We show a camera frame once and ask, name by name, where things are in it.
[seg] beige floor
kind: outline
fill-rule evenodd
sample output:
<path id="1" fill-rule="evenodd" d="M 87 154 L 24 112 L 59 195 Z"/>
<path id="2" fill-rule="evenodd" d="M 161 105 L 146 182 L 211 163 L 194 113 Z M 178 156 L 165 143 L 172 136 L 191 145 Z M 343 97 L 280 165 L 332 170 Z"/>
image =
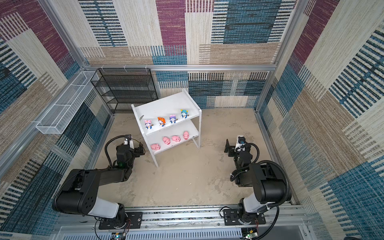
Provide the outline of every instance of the beige floor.
<path id="1" fill-rule="evenodd" d="M 252 109 L 203 109 L 201 132 L 200 149 L 188 141 L 157 154 L 159 168 L 149 153 L 136 158 L 128 181 L 101 186 L 98 196 L 126 207 L 238 203 L 252 193 L 252 188 L 229 181 L 235 165 L 233 158 L 224 153 L 225 140 L 235 144 L 236 136 L 242 134 L 259 147 L 260 160 L 270 160 Z M 133 114 L 116 114 L 107 141 L 122 134 L 132 134 L 145 145 Z M 116 159 L 116 145 L 121 142 L 115 140 L 108 147 L 112 161 Z M 251 153 L 256 156 L 254 148 Z M 107 165 L 102 151 L 96 168 Z"/>

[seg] pig figurine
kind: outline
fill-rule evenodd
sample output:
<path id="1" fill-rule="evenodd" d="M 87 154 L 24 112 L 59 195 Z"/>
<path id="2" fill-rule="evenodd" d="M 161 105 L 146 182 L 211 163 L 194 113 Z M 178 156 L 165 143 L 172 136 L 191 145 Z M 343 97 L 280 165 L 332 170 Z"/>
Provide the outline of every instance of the pig figurine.
<path id="1" fill-rule="evenodd" d="M 153 150 L 160 150 L 160 145 L 157 144 L 157 143 L 155 143 L 155 144 L 152 144 L 152 145 L 151 145 L 151 148 L 152 148 Z"/>
<path id="2" fill-rule="evenodd" d="M 189 138 L 189 133 L 187 131 L 185 131 L 183 133 L 183 137 L 184 137 L 185 140 L 187 140 Z"/>
<path id="3" fill-rule="evenodd" d="M 167 137 L 163 137 L 163 142 L 164 142 L 165 144 L 169 145 L 169 144 L 170 144 L 170 139 L 167 138 Z"/>
<path id="4" fill-rule="evenodd" d="M 172 140 L 175 142 L 180 142 L 180 137 L 179 136 L 172 136 Z"/>

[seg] black mesh rack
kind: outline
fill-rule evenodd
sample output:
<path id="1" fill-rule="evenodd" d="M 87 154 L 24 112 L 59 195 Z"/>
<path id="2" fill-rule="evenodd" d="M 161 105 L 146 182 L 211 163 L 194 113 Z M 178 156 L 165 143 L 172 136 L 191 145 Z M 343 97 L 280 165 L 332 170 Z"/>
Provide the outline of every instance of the black mesh rack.
<path id="1" fill-rule="evenodd" d="M 150 69 L 99 68 L 95 75 L 98 80 L 91 82 L 112 113 L 133 113 L 132 103 L 140 106 L 158 99 Z"/>

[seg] figurine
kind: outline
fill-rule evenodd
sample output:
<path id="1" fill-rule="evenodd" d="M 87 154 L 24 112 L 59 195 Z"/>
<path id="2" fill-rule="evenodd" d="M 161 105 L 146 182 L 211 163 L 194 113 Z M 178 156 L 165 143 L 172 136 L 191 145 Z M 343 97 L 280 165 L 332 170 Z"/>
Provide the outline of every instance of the figurine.
<path id="1" fill-rule="evenodd" d="M 177 120 L 176 115 L 169 115 L 169 120 L 171 124 L 175 124 Z"/>
<path id="2" fill-rule="evenodd" d="M 144 120 L 144 125 L 146 129 L 152 129 L 152 121 L 151 120 Z"/>
<path id="3" fill-rule="evenodd" d="M 172 141 L 180 142 L 180 137 L 179 136 L 172 136 Z"/>
<path id="4" fill-rule="evenodd" d="M 169 145 L 169 144 L 170 144 L 170 139 L 167 138 L 167 137 L 163 137 L 163 142 L 164 142 L 165 144 Z"/>
<path id="5" fill-rule="evenodd" d="M 161 126 L 161 127 L 164 127 L 164 126 L 166 125 L 166 120 L 165 120 L 165 118 L 158 117 L 157 119 L 159 120 L 159 123 L 160 123 L 160 126 Z"/>
<path id="6" fill-rule="evenodd" d="M 185 140 L 187 140 L 189 138 L 189 133 L 187 131 L 185 131 L 183 133 L 183 137 L 184 137 Z"/>
<path id="7" fill-rule="evenodd" d="M 187 116 L 189 116 L 189 115 L 188 115 L 188 110 L 183 110 L 183 109 L 181 109 L 181 117 L 182 117 L 183 119 L 186 119 Z"/>
<path id="8" fill-rule="evenodd" d="M 160 150 L 160 145 L 157 144 L 157 143 L 155 143 L 155 144 L 152 144 L 152 145 L 151 145 L 151 148 L 152 148 L 153 150 Z"/>

